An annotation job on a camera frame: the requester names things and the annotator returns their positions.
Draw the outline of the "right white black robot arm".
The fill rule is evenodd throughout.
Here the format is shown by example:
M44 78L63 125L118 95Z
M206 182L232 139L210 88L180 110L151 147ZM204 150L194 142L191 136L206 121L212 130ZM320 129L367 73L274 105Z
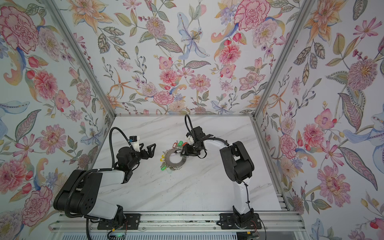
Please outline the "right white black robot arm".
M186 137L188 143L182 148L183 157L200 157L202 151L207 152L206 143L219 148L225 173L234 184L235 195L233 213L228 217L221 216L223 223L220 225L223 229L232 227L245 229L247 224L254 221L255 216L249 194L250 178L255 166L244 144L240 141L229 144L226 140L206 135L201 127L188 129Z

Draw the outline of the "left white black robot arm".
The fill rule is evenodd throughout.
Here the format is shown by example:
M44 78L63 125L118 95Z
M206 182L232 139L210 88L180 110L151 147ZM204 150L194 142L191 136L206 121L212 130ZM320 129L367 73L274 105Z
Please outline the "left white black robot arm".
M62 211L68 218L86 218L104 223L110 228L121 227L127 217L123 207L101 200L101 187L126 184L141 160L154 157L156 144L139 144L139 151L133 147L121 148L118 162L112 168L74 170L54 200L54 209Z

